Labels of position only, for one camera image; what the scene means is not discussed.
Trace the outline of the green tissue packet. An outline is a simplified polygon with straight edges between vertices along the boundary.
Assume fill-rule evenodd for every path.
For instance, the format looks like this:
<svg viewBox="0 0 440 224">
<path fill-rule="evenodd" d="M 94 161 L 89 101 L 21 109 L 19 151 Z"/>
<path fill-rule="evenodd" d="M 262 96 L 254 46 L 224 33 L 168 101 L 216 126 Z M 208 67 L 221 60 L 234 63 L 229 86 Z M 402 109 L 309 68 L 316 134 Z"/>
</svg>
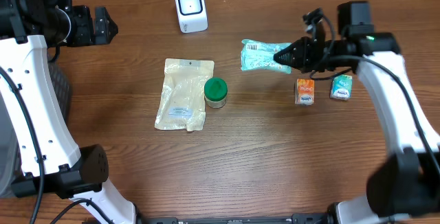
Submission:
<svg viewBox="0 0 440 224">
<path fill-rule="evenodd" d="M 353 77 L 340 75 L 333 79 L 330 97 L 339 100 L 348 100 L 351 97 Z"/>
</svg>

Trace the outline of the teal tissue packet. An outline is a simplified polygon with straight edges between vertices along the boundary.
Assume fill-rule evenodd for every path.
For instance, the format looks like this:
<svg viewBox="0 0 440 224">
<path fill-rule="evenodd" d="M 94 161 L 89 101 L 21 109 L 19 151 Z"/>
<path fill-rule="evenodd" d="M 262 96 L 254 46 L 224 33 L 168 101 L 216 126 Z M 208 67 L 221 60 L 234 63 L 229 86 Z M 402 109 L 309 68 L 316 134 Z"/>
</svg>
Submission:
<svg viewBox="0 0 440 224">
<path fill-rule="evenodd" d="M 284 74 L 292 72 L 291 67 L 277 63 L 274 54 L 285 49 L 290 43 L 264 43 L 251 39 L 243 39 L 241 50 L 241 70 L 271 70 Z"/>
</svg>

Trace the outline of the orange snack packet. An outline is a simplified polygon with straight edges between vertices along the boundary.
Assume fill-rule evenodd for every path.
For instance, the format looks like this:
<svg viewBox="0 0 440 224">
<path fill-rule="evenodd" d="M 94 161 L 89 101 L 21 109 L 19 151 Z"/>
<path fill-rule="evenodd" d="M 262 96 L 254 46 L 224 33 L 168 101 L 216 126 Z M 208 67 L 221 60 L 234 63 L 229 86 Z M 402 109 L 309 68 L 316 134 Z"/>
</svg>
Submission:
<svg viewBox="0 0 440 224">
<path fill-rule="evenodd" d="M 315 82 L 311 79 L 297 79 L 295 84 L 295 103 L 312 105 L 314 103 Z"/>
</svg>

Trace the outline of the green lid jar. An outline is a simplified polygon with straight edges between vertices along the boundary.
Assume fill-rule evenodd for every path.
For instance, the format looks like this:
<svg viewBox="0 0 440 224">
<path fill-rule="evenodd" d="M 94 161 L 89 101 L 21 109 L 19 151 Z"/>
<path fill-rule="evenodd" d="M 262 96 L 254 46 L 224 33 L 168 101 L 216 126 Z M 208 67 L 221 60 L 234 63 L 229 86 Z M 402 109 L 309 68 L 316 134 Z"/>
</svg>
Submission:
<svg viewBox="0 0 440 224">
<path fill-rule="evenodd" d="M 204 85 L 204 95 L 209 107 L 219 109 L 226 104 L 228 86 L 222 78 L 211 78 Z"/>
</svg>

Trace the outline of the beige paper pouch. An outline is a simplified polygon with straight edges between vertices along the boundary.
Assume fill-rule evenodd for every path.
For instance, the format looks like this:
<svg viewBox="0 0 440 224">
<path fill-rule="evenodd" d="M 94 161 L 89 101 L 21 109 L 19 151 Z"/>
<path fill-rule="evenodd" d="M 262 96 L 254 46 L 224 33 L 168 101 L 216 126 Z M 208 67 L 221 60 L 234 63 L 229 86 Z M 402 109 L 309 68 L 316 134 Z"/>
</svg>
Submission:
<svg viewBox="0 0 440 224">
<path fill-rule="evenodd" d="M 204 86 L 213 77 L 212 60 L 167 58 L 155 128 L 200 131 L 206 119 Z"/>
</svg>

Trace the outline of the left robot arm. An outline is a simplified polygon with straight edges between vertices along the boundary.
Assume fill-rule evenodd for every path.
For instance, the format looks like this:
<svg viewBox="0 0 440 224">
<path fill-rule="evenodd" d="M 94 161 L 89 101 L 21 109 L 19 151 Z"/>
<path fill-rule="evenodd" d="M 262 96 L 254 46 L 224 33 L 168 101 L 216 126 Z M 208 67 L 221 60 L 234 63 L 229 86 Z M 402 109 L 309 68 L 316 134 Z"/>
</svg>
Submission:
<svg viewBox="0 0 440 224">
<path fill-rule="evenodd" d="M 141 223 L 109 179 L 101 145 L 80 147 L 66 121 L 72 88 L 49 48 L 107 45 L 118 26 L 106 8 L 72 0 L 1 0 L 1 196 L 45 193 L 81 205 L 98 223 Z"/>
</svg>

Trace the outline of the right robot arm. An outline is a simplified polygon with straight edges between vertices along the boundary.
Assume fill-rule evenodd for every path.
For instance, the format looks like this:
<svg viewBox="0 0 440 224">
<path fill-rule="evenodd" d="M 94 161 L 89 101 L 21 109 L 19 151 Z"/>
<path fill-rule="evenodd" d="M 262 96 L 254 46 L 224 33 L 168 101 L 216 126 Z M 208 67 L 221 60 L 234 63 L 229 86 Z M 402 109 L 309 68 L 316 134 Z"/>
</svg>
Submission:
<svg viewBox="0 0 440 224">
<path fill-rule="evenodd" d="M 323 223 L 390 223 L 439 211 L 439 134 L 427 120 L 390 32 L 376 32 L 367 1 L 338 6 L 333 25 L 321 9 L 303 16 L 307 35 L 274 60 L 313 76 L 350 69 L 370 95 L 388 157 L 363 196 L 334 203 Z"/>
</svg>

